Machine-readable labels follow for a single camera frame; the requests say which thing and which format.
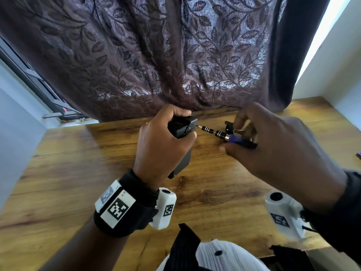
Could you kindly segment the person's right hand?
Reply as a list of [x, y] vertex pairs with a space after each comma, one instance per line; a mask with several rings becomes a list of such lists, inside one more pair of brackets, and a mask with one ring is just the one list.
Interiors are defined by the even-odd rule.
[[252, 175], [286, 193], [307, 209], [331, 212], [343, 195], [347, 175], [320, 146], [313, 132], [296, 117], [279, 117], [258, 103], [241, 109], [234, 127], [250, 120], [258, 145], [252, 151]]

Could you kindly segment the person's left hand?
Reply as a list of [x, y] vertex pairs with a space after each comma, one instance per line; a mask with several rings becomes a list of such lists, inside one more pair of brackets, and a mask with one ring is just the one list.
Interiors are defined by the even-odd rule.
[[167, 104], [140, 128], [133, 172], [150, 189], [157, 191], [182, 160], [181, 139], [169, 132], [168, 123], [174, 116], [191, 114], [190, 110]]

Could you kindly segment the black box device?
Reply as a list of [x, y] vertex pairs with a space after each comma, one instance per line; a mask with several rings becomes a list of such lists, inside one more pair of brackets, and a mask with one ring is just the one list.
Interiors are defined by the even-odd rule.
[[[195, 130], [197, 118], [193, 116], [179, 117], [174, 116], [168, 123], [169, 132], [177, 139], [183, 138], [188, 133]], [[185, 157], [177, 165], [177, 167], [169, 174], [168, 178], [172, 179], [178, 175], [184, 168], [186, 168], [191, 160], [191, 149], [187, 152]]]

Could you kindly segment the purple handled precision screwdriver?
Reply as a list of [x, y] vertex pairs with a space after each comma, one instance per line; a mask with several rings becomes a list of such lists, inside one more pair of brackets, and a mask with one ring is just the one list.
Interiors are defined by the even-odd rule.
[[220, 130], [213, 130], [213, 129], [211, 129], [209, 127], [205, 127], [205, 126], [199, 126], [199, 125], [195, 125], [195, 126], [201, 128], [202, 131], [210, 133], [210, 134], [216, 136], [217, 138], [224, 140], [228, 143], [240, 145], [240, 146], [242, 146], [244, 148], [248, 148], [248, 149], [256, 149], [257, 148], [256, 143], [246, 140], [246, 139], [243, 139], [234, 134], [227, 134], [226, 132], [223, 132]]

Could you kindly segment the person's left forearm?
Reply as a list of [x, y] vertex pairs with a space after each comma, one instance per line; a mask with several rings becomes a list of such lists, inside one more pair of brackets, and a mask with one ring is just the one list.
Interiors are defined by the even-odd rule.
[[106, 235], [91, 218], [38, 271], [113, 271], [128, 238]]

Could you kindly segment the person's right forearm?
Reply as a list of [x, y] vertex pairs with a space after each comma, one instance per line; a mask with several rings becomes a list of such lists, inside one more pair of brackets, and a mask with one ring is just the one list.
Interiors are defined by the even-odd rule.
[[304, 209], [304, 217], [322, 238], [361, 266], [361, 173], [345, 170], [344, 194], [329, 214]]

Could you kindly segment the small black clip part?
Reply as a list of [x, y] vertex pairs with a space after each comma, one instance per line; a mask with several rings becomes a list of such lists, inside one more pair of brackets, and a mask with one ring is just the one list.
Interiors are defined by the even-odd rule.
[[240, 131], [240, 130], [235, 130], [234, 129], [234, 123], [232, 122], [229, 122], [229, 121], [225, 121], [225, 133], [228, 134], [228, 135], [232, 135], [232, 134], [242, 134], [243, 131]]

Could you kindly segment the purple leaf patterned curtain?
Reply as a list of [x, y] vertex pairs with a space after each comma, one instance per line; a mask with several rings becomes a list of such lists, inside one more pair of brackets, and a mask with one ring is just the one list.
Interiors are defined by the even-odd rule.
[[330, 0], [0, 0], [0, 36], [101, 122], [284, 110]]

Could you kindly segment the white shirt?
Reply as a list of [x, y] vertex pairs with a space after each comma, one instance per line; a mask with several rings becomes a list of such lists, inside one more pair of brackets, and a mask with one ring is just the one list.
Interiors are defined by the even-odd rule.
[[156, 271], [270, 271], [243, 247], [232, 242], [201, 242], [196, 235], [180, 232], [169, 255]]

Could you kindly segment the black cloth item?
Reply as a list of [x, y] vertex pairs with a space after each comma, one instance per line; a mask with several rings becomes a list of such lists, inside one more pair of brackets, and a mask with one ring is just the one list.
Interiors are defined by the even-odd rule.
[[270, 271], [315, 271], [303, 250], [280, 245], [272, 245], [269, 249], [273, 251], [273, 255], [259, 259]]

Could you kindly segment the black window frame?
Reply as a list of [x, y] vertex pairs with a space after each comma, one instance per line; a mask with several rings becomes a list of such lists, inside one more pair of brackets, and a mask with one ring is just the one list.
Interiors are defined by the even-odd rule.
[[0, 59], [19, 77], [30, 90], [50, 109], [43, 119], [58, 118], [62, 121], [88, 119], [62, 99], [13, 48], [0, 37]]

